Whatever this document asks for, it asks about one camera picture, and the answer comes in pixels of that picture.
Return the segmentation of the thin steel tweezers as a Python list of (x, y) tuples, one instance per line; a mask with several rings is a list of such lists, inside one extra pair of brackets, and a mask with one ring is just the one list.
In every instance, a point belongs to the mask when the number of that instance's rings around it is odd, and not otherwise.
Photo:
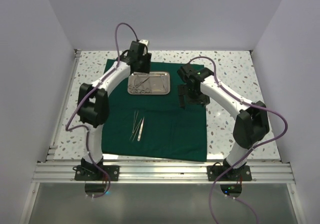
[(135, 111), (135, 113), (134, 113), (134, 118), (133, 118), (133, 130), (135, 129), (135, 127), (136, 127), (136, 122), (137, 122), (137, 118), (138, 118), (138, 115), (139, 115), (139, 113), (138, 113), (138, 110), (137, 111)]
[(137, 131), (138, 131), (138, 129), (139, 129), (141, 123), (142, 123), (142, 120), (143, 120), (143, 119), (141, 119), (141, 120), (138, 122), (138, 124), (133, 127), (133, 132), (132, 132), (129, 140), (134, 140), (134, 137), (135, 137), (135, 135), (137, 134)]

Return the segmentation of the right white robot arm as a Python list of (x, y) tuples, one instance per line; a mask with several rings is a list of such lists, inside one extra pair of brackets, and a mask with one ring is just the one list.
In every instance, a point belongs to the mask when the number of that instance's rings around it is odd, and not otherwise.
[(216, 171), (219, 175), (223, 173), (228, 180), (235, 180), (247, 161), (241, 158), (270, 131), (267, 112), (262, 109), (266, 105), (262, 101), (254, 103), (232, 89), (223, 87), (215, 73), (208, 68), (196, 70), (191, 64), (185, 64), (177, 74), (183, 81), (178, 85), (180, 107), (185, 108), (186, 103), (206, 106), (213, 99), (235, 120), (232, 134), (234, 145), (220, 170)]

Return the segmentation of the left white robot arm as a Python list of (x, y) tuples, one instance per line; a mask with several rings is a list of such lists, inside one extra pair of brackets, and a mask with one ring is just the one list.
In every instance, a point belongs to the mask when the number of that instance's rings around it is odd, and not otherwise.
[(152, 55), (148, 44), (148, 40), (132, 41), (130, 48), (120, 54), (99, 79), (80, 86), (76, 113), (88, 131), (86, 154), (81, 164), (73, 168), (75, 180), (110, 180), (103, 167), (101, 147), (103, 126), (110, 115), (109, 96), (131, 74), (150, 72)]

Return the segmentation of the wide steel tweezers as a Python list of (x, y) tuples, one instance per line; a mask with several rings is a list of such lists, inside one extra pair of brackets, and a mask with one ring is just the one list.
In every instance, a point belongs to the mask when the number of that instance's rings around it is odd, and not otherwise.
[(144, 120), (145, 120), (145, 118), (143, 117), (143, 119), (142, 119), (142, 121), (141, 121), (140, 128), (139, 128), (137, 141), (140, 141), (140, 140), (141, 140), (141, 135), (142, 135), (142, 131), (143, 131)]

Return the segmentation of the dark green surgical cloth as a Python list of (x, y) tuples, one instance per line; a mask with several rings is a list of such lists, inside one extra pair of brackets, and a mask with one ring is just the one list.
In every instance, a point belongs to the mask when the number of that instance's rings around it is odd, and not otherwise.
[[(151, 64), (152, 71), (170, 74), (167, 95), (131, 95), (128, 80), (123, 80), (109, 98), (110, 114), (102, 129), (104, 154), (143, 156), (205, 162), (207, 159), (206, 109), (201, 105), (179, 106), (177, 74), (181, 64)], [(136, 125), (145, 118), (141, 140), (129, 140), (133, 132), (134, 112), (139, 111)]]

